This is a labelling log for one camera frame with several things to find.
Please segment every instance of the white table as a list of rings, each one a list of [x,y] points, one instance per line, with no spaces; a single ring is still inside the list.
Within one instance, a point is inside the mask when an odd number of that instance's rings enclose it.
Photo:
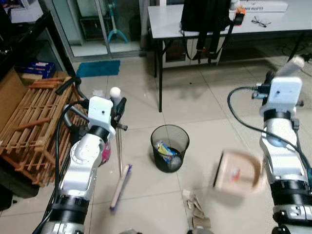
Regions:
[[[249,13],[247,12],[244,21],[240,27],[234,27],[233,35],[243,34],[270,34],[270,33],[289,33],[299,32],[297,44],[294,47],[290,59],[295,55],[298,46],[307,31],[312,31],[312,0],[284,0],[288,3],[286,12],[266,12]],[[163,41],[165,39],[182,39],[181,17],[183,5],[150,6],[148,8],[152,37],[156,45],[155,49],[155,77],[157,76],[157,57],[159,61],[159,112],[162,111],[162,55],[166,52],[167,46],[163,50]],[[267,27],[261,27],[252,23],[254,17],[258,17],[262,22],[270,24]],[[230,12],[230,18],[233,19],[234,11]],[[228,28],[221,32],[226,35]],[[187,39],[197,38],[198,32],[185,32]]]

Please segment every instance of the pink object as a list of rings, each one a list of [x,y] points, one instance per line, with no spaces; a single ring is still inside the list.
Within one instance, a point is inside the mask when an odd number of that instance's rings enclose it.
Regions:
[[[104,146],[104,150],[102,152],[102,164],[107,162],[110,156],[111,156],[111,144],[109,143],[109,141],[107,141]]]

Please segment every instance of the trash can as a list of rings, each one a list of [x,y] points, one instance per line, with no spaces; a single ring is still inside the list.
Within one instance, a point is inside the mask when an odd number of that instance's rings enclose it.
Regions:
[[[165,144],[175,155],[168,158],[158,150],[159,143]],[[183,164],[185,152],[190,144],[189,135],[180,127],[175,125],[163,125],[156,128],[151,136],[155,165],[166,173],[179,170]]]

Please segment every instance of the blue mat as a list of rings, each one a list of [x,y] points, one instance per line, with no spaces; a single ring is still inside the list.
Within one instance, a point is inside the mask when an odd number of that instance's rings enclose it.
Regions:
[[[102,62],[83,62],[77,71],[77,76],[100,77],[116,76],[119,73],[120,60],[102,61]]]

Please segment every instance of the wooden rack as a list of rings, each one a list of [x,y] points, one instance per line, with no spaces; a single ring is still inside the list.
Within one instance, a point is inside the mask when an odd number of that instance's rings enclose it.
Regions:
[[[54,88],[29,88],[18,107],[0,133],[0,156],[15,170],[30,178],[33,184],[45,186],[54,178],[55,131],[66,103],[77,100],[71,89],[63,95]],[[82,125],[85,121],[77,115],[72,122]],[[60,167],[68,155],[70,133],[64,124],[60,129]]]

